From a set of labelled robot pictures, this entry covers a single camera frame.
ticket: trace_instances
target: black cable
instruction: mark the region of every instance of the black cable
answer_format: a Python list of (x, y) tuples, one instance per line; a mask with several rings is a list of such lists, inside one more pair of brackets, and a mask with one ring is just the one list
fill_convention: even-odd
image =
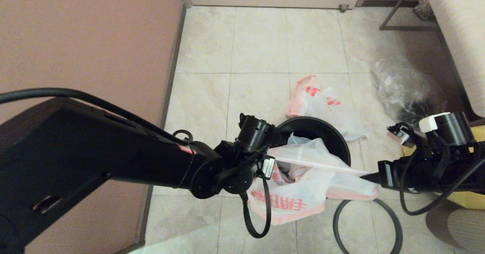
[(433, 178), (436, 182), (440, 180), (443, 176), (443, 173), (446, 170), (447, 167), (447, 162), (450, 159), (450, 147), (448, 146), (448, 143), (438, 135), (436, 131), (432, 132), (432, 136), (441, 144), (441, 158), (440, 162), (438, 163), (438, 166), (431, 172), (430, 177)]
[(179, 129), (179, 130), (175, 131), (172, 135), (174, 137), (176, 137), (180, 133), (187, 135), (187, 138), (184, 139), (187, 143), (194, 141), (194, 137), (192, 136), (192, 133), (185, 130), (185, 129)]
[(270, 227), (271, 227), (270, 190), (268, 187), (268, 183), (264, 178), (264, 175), (262, 175), (262, 180), (263, 180), (263, 187), (264, 187), (264, 200), (266, 203), (266, 223), (264, 225), (263, 232), (258, 233), (253, 226), (253, 222), (251, 222), (251, 216), (249, 215), (249, 208), (247, 206), (247, 201), (248, 201), (247, 193), (240, 194), (242, 199), (242, 212), (244, 214), (244, 223), (246, 224), (247, 231), (249, 232), (249, 234), (251, 234), (251, 236), (258, 239), (268, 234), (268, 231), (270, 231)]
[(468, 168), (466, 172), (464, 172), (447, 190), (445, 190), (440, 196), (438, 196), (437, 199), (433, 200), (433, 202), (416, 211), (409, 211), (406, 207), (406, 202), (404, 200), (404, 187), (405, 187), (404, 178), (406, 176), (407, 169), (409, 168), (411, 161), (414, 159), (414, 156), (416, 154), (417, 154), (416, 151), (414, 151), (413, 155), (407, 161), (406, 166), (402, 171), (400, 185), (399, 185), (399, 199), (401, 201), (402, 209), (404, 210), (405, 213), (411, 216), (426, 213), (434, 209), (435, 207), (437, 207), (441, 202), (443, 202), (447, 197), (449, 197), (465, 180), (467, 180), (470, 177), (470, 175), (472, 175), (478, 168), (480, 168), (480, 166), (482, 166), (483, 163), (485, 163), (485, 157), (484, 157), (483, 159), (473, 164), (470, 168)]
[(87, 103), (94, 104), (95, 106), (101, 107), (103, 109), (106, 109), (130, 121), (138, 123), (144, 128), (147, 128), (163, 136), (164, 138), (171, 140), (172, 142), (182, 144), (182, 145), (187, 144), (187, 142), (170, 135), (169, 133), (163, 131), (158, 126), (153, 125), (152, 123), (149, 123), (148, 121), (140, 118), (139, 116), (136, 116), (135, 114), (127, 110), (124, 110), (123, 108), (118, 107), (114, 104), (111, 104), (110, 102), (107, 102), (101, 98), (95, 97), (93, 95), (90, 95), (86, 92), (82, 92), (79, 90), (65, 89), (65, 88), (36, 88), (36, 89), (18, 90), (18, 91), (0, 94), (0, 104), (19, 101), (19, 100), (25, 100), (25, 99), (41, 98), (41, 97), (70, 97), (74, 99), (79, 99)]
[(189, 146), (190, 151), (192, 153), (192, 156), (190, 158), (190, 163), (189, 163), (189, 166), (187, 167), (187, 170), (185, 171), (185, 174), (183, 175), (182, 180), (180, 180), (180, 183), (176, 187), (173, 187), (174, 189), (178, 189), (180, 187), (180, 185), (182, 185), (182, 183), (184, 182), (185, 178), (187, 177), (187, 174), (190, 171), (190, 167), (192, 167), (192, 163), (194, 162), (194, 157), (195, 157), (194, 149), (192, 149), (192, 146), (190, 145), (190, 143), (188, 143), (187, 145)]
[[(338, 219), (340, 218), (340, 214), (342, 213), (343, 208), (350, 203), (351, 200), (344, 200), (338, 205), (336, 208), (335, 214), (334, 214), (334, 219), (333, 219), (333, 230), (334, 230), (334, 236), (336, 243), (338, 244), (338, 247), (340, 247), (341, 251), (344, 254), (349, 254), (347, 249), (345, 249), (345, 246), (342, 243), (342, 239), (340, 238), (340, 233), (338, 231)], [(404, 240), (404, 237), (402, 235), (402, 226), (401, 222), (399, 222), (399, 218), (397, 218), (396, 213), (391, 209), (384, 201), (380, 199), (374, 199), (374, 202), (378, 203), (383, 209), (386, 210), (386, 212), (391, 216), (391, 220), (393, 220), (394, 223), (394, 229), (396, 231), (396, 240), (394, 242), (394, 247), (393, 250), (391, 251), (390, 254), (398, 254), (401, 252), (402, 248), (402, 241)]]

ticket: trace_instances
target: crumpled plastic bag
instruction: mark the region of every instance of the crumpled plastic bag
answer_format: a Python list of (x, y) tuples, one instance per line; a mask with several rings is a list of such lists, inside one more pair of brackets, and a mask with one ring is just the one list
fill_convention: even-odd
[(326, 121), (334, 126), (346, 141), (367, 137), (370, 134), (370, 129), (359, 120), (352, 102), (342, 101), (332, 87), (323, 88), (315, 75), (297, 82), (286, 115), (310, 116)]
[(419, 120), (444, 112), (446, 99), (438, 83), (404, 57), (378, 61), (372, 74), (379, 99), (393, 120), (417, 126)]
[[(278, 166), (274, 166), (268, 180), (273, 225), (324, 211), (327, 197), (372, 200), (379, 195), (378, 184), (359, 178), (368, 172), (352, 169), (330, 154), (322, 139), (309, 140), (291, 135), (288, 141), (288, 145), (268, 150), (268, 155), (275, 157)], [(261, 179), (253, 182), (248, 198), (251, 209), (265, 218)]]

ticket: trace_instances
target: trash can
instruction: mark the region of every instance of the trash can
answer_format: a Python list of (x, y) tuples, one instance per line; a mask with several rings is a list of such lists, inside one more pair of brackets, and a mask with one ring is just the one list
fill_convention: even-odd
[(350, 152), (345, 139), (326, 121), (313, 117), (296, 117), (281, 123), (278, 128), (281, 132), (281, 142), (278, 146), (285, 145), (291, 133), (296, 137), (311, 140), (321, 138), (330, 154), (338, 156), (350, 166)]

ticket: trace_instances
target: beige cushion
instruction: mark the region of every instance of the beige cushion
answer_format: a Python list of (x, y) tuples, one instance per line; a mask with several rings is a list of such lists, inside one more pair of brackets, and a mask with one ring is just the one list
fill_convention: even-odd
[(473, 111), (485, 117), (485, 0), (429, 0)]

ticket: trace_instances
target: metal chair leg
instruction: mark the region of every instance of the metal chair leg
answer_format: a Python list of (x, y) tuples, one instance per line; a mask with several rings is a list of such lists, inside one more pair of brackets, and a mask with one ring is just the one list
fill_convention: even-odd
[(394, 6), (391, 13), (389, 13), (388, 17), (384, 20), (381, 26), (379, 26), (379, 30), (419, 30), (419, 31), (436, 31), (438, 30), (437, 27), (434, 26), (387, 26), (389, 20), (393, 17), (396, 13), (397, 9), (401, 6), (404, 0), (399, 0), (396, 5)]

